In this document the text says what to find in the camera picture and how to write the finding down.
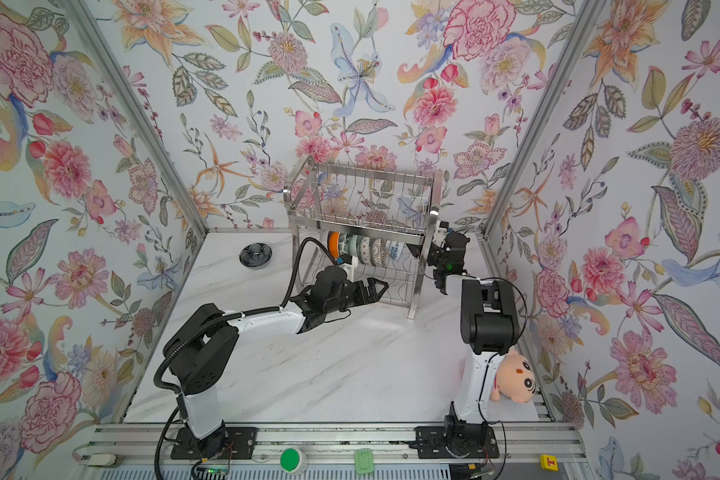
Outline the white lattice pattern bowl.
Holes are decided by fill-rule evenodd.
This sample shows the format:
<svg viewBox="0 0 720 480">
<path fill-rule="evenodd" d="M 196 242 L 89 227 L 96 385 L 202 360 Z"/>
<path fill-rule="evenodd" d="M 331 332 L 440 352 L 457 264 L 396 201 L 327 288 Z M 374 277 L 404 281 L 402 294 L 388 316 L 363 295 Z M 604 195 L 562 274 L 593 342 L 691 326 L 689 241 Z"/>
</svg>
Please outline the white lattice pattern bowl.
<svg viewBox="0 0 720 480">
<path fill-rule="evenodd" d="M 380 238 L 372 238 L 370 242 L 371 249 L 371 265 L 376 268 L 386 268 L 387 260 L 387 241 Z"/>
</svg>

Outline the pale green bowl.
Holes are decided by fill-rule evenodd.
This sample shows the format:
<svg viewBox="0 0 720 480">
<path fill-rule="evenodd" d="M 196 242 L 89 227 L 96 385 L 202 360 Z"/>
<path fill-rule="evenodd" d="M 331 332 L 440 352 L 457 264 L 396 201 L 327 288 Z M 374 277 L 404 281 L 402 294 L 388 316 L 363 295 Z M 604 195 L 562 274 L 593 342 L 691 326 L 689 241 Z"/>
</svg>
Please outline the pale green bowl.
<svg viewBox="0 0 720 480">
<path fill-rule="evenodd" d="M 358 242 L 361 240 L 361 237 L 359 235 L 352 234 L 350 235 L 347 243 L 348 247 L 348 253 L 354 258 L 359 260 L 360 259 L 360 253 L 359 253 L 359 247 Z"/>
</svg>

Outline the green leaf pattern bowl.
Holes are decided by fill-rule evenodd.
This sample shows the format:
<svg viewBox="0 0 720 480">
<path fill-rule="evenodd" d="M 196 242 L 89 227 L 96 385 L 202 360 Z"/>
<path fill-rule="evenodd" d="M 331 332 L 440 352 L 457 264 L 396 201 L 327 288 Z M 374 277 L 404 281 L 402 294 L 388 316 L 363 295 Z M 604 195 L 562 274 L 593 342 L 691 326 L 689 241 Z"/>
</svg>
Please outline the green leaf pattern bowl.
<svg viewBox="0 0 720 480">
<path fill-rule="evenodd" d="M 350 235 L 352 235 L 352 234 L 340 233 L 340 237 L 339 237 L 339 251 L 340 251 L 340 256 L 342 256 L 342 255 L 350 255 L 350 254 L 348 253 L 348 247 L 347 247 L 347 243 L 348 243 L 348 239 L 349 239 Z"/>
</svg>

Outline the white bowl orange outside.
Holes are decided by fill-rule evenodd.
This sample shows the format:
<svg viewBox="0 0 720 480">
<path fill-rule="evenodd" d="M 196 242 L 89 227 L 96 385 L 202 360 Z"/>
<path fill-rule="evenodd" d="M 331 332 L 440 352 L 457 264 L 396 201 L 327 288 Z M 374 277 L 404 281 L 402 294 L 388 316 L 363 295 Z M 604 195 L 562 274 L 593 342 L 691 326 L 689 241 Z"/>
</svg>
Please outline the white bowl orange outside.
<svg viewBox="0 0 720 480">
<path fill-rule="evenodd" d="M 327 236 L 328 251 L 331 257 L 334 259 L 338 259 L 340 257 L 339 237 L 340 234 L 335 231 L 329 232 Z"/>
</svg>

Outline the stainless steel dish rack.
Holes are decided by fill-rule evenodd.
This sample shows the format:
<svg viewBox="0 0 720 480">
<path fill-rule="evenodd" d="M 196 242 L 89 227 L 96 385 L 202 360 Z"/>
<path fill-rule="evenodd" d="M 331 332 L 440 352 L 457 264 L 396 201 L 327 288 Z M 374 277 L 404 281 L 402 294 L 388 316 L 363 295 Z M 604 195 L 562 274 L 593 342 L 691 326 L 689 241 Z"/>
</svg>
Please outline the stainless steel dish rack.
<svg viewBox="0 0 720 480">
<path fill-rule="evenodd" d="M 352 165 L 318 163 L 307 157 L 289 173 L 284 205 L 294 254 L 307 237 L 328 249 L 331 231 L 401 241 L 402 259 L 386 268 L 363 265 L 345 270 L 352 280 L 375 277 L 389 283 L 383 302 L 400 306 L 414 318 L 422 297 L 427 255 L 438 225 L 445 183 L 441 170 L 419 175 Z M 315 280 L 331 255 L 314 244 L 305 247 L 295 287 Z"/>
</svg>

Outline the blue floral bowl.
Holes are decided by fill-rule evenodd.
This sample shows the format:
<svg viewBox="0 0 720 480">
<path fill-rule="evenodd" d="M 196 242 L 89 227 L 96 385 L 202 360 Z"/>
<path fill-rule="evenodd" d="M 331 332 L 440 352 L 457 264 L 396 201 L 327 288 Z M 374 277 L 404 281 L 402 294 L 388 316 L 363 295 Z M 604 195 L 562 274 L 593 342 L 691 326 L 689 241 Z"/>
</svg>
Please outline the blue floral bowl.
<svg viewBox="0 0 720 480">
<path fill-rule="evenodd" d="M 390 241 L 387 246 L 387 259 L 390 263 L 399 262 L 405 252 L 406 244 L 401 241 Z"/>
</svg>

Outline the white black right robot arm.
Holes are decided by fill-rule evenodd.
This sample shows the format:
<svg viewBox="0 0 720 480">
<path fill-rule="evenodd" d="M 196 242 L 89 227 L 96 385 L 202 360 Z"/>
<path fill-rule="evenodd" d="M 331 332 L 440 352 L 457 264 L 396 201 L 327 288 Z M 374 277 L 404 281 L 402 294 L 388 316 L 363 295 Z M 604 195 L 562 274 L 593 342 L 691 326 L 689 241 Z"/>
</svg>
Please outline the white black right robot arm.
<svg viewBox="0 0 720 480">
<path fill-rule="evenodd" d="M 488 407 L 503 399 L 530 402 L 536 376 L 516 345 L 524 333 L 516 300 L 522 295 L 501 277 L 479 278 L 467 272 L 470 239 L 447 226 L 433 238 L 427 264 L 440 293 L 459 300 L 459 332 L 470 356 L 458 394 L 444 417 L 441 444 L 458 456 L 465 448 L 488 451 Z"/>
</svg>

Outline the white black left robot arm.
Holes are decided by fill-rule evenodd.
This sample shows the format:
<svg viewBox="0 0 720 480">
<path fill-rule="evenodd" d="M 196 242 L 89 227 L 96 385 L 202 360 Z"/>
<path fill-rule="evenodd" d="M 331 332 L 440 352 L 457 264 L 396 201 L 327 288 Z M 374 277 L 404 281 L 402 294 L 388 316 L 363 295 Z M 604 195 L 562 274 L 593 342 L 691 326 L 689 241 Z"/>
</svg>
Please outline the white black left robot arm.
<svg viewBox="0 0 720 480">
<path fill-rule="evenodd" d="M 224 434 L 216 384 L 239 343 L 309 332 L 325 324 L 334 313 L 348 313 L 379 302 L 389 289 L 388 282 L 374 277 L 351 281 L 343 265 L 330 257 L 329 265 L 316 275 L 315 282 L 294 294 L 301 258 L 310 243 L 325 255 L 330 254 L 318 239 L 302 240 L 280 304 L 234 312 L 225 312 L 213 303 L 204 304 L 166 343 L 153 383 L 175 394 L 177 413 L 194 440 L 203 442 Z"/>
</svg>

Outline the black patterned bowl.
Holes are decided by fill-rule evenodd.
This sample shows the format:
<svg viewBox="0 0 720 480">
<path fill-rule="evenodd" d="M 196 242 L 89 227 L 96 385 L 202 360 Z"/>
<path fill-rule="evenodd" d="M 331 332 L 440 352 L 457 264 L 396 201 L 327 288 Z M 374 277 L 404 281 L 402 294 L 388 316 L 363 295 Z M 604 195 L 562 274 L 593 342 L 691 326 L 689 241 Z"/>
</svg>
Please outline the black patterned bowl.
<svg viewBox="0 0 720 480">
<path fill-rule="evenodd" d="M 261 269 L 272 259 L 273 250 L 266 243 L 256 242 L 244 247 L 239 253 L 239 262 L 249 269 Z"/>
</svg>

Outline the pink plush pig toy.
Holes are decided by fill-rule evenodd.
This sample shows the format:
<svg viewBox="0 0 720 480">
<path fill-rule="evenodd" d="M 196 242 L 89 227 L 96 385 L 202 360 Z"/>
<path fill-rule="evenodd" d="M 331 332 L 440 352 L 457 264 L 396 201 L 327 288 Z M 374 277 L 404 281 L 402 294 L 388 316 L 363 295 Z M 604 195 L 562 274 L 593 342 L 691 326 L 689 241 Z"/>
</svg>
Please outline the pink plush pig toy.
<svg viewBox="0 0 720 480">
<path fill-rule="evenodd" d="M 511 348 L 501 360 L 490 394 L 492 402 L 506 397 L 515 403 L 532 400 L 536 392 L 536 375 L 530 361 L 515 348 Z"/>
</svg>

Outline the light green rectangular device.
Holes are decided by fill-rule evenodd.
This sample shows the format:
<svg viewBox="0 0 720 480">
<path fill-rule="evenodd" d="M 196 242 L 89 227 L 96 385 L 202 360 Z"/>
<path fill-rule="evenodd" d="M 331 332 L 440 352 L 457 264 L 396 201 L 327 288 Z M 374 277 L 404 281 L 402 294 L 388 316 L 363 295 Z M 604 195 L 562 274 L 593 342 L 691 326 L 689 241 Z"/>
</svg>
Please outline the light green rectangular device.
<svg viewBox="0 0 720 480">
<path fill-rule="evenodd" d="M 375 471 L 373 451 L 369 448 L 358 449 L 354 452 L 354 468 L 358 476 L 371 475 Z"/>
</svg>

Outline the green round button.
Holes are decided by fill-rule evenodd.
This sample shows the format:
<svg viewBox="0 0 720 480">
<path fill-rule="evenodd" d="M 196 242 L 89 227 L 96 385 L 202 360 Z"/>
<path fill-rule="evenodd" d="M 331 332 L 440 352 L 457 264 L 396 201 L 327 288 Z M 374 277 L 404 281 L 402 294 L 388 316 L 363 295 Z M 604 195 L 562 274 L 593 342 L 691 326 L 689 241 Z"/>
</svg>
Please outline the green round button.
<svg viewBox="0 0 720 480">
<path fill-rule="evenodd" d="M 280 455 L 281 469 L 291 475 L 300 475 L 307 468 L 306 455 L 298 448 L 287 448 Z"/>
</svg>

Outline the yellow tag block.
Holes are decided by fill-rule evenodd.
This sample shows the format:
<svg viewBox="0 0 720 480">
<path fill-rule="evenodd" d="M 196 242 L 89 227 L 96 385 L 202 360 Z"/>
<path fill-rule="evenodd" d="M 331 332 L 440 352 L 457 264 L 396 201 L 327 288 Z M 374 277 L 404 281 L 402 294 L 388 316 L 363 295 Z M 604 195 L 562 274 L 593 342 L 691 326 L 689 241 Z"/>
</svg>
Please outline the yellow tag block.
<svg viewBox="0 0 720 480">
<path fill-rule="evenodd" d="M 542 454 L 540 456 L 540 467 L 550 472 L 558 472 L 560 469 L 557 457 L 549 454 Z"/>
</svg>

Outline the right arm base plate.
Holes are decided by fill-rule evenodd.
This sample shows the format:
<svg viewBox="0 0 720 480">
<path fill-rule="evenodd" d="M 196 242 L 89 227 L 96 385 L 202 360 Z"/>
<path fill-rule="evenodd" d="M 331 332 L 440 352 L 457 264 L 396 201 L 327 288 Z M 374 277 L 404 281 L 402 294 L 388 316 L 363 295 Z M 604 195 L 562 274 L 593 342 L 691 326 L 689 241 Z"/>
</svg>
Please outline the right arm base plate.
<svg viewBox="0 0 720 480">
<path fill-rule="evenodd" d="M 449 432 L 444 426 L 419 426 L 408 445 L 420 459 L 484 461 L 500 457 L 494 430 L 487 424 L 465 424 Z"/>
</svg>

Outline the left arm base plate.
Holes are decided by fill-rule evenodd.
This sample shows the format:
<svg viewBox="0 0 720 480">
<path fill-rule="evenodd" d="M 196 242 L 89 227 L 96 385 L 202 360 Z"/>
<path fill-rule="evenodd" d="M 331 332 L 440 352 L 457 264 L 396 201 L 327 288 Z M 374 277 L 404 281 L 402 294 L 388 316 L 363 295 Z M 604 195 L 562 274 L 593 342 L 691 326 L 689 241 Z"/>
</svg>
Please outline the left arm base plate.
<svg viewBox="0 0 720 480">
<path fill-rule="evenodd" d="M 182 427 L 170 450 L 172 460 L 251 460 L 256 446 L 255 427 L 223 427 L 204 439 Z"/>
</svg>

